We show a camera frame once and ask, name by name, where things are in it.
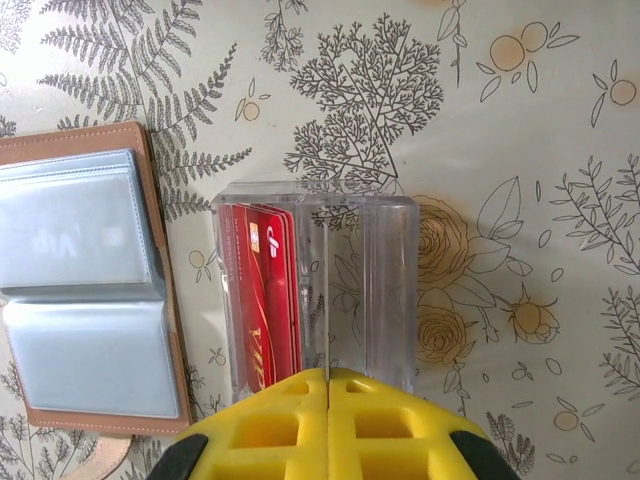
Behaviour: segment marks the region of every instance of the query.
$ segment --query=red card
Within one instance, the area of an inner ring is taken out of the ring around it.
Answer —
[[[293,215],[271,205],[256,205],[262,212],[263,232],[269,247],[265,259],[268,323],[275,357],[276,381],[300,371],[298,300],[293,243]]]
[[[245,205],[233,205],[231,209],[239,297],[235,312],[240,311],[242,322],[247,383],[253,392],[257,392],[275,383],[264,276],[265,253],[269,247],[266,235],[260,232],[261,213]]]

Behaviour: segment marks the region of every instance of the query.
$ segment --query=black rubber grip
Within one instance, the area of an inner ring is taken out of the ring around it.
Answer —
[[[147,480],[189,480],[209,439],[195,434],[183,438],[164,452]]]
[[[489,440],[466,431],[453,432],[450,436],[478,480],[520,480]]]

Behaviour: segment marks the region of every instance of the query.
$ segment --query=card wallet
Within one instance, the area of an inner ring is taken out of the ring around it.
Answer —
[[[133,435],[189,425],[139,124],[0,140],[0,251],[3,322],[33,425]]]

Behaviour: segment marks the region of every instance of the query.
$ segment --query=card logo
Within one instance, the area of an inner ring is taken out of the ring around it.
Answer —
[[[280,243],[274,238],[272,227],[267,228],[267,239],[269,240],[269,253],[271,254],[271,258],[276,258],[278,256]]]

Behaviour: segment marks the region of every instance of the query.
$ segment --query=tablecloth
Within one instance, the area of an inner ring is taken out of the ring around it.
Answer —
[[[335,177],[421,205],[416,393],[522,477],[633,478],[639,20],[633,0],[0,0],[0,137],[147,126],[200,418],[230,398],[211,199]],[[1,342],[0,478],[58,478],[95,437],[27,424]],[[137,439],[111,478],[169,443]]]

